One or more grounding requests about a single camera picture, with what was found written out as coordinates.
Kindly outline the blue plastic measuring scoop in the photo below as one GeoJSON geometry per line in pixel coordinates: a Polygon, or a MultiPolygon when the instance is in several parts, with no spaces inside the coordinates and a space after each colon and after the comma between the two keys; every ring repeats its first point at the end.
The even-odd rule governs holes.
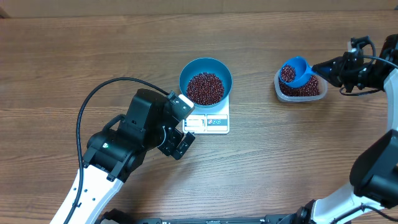
{"type": "Polygon", "coordinates": [[[281,66],[280,70],[275,75],[275,83],[278,84],[279,80],[281,80],[281,82],[289,88],[301,88],[307,84],[313,76],[318,79],[320,86],[328,86],[327,81],[316,74],[312,70],[312,66],[310,66],[303,57],[296,56],[289,59],[281,66]],[[286,65],[291,66],[295,70],[295,78],[291,82],[286,82],[282,79],[281,71],[286,65]]]}

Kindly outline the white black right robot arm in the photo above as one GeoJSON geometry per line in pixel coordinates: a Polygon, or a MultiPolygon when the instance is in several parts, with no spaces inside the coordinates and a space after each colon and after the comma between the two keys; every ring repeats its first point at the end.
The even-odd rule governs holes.
{"type": "Polygon", "coordinates": [[[379,55],[366,55],[368,36],[351,38],[350,50],[342,56],[316,64],[313,73],[351,96],[354,87],[387,96],[387,132],[365,150],[351,168],[349,182],[331,195],[312,200],[281,223],[350,223],[368,212],[383,213],[397,206],[397,35],[386,37],[379,55]]]}

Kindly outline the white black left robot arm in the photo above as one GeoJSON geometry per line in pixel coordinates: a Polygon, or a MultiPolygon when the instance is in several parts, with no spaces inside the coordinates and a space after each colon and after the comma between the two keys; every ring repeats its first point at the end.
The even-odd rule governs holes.
{"type": "Polygon", "coordinates": [[[52,223],[95,223],[153,148],[181,159],[195,137],[192,133],[181,133],[177,125],[193,109],[193,102],[184,95],[163,96],[139,89],[126,114],[117,115],[90,137],[83,168],[52,223]]]}

